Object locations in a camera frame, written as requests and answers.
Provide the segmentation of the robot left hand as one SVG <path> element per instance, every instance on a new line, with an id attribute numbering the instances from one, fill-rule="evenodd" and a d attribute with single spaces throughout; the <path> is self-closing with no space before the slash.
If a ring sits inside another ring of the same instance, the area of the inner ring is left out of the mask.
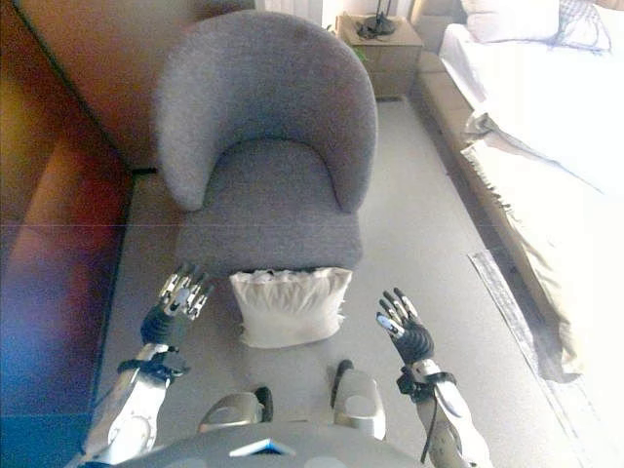
<path id="1" fill-rule="evenodd" d="M 157 303 L 140 327 L 144 344 L 178 348 L 192 323 L 200 316 L 214 290 L 211 276 L 199 266 L 182 263 L 165 281 Z"/>

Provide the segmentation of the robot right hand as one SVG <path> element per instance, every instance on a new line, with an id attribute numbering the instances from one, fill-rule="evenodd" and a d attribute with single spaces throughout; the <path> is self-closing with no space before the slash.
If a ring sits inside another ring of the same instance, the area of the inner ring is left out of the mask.
<path id="1" fill-rule="evenodd" d="M 399 288 L 384 291 L 376 322 L 388 333 L 403 363 L 412 366 L 434 355 L 434 340 L 424 327 L 411 299 Z"/>

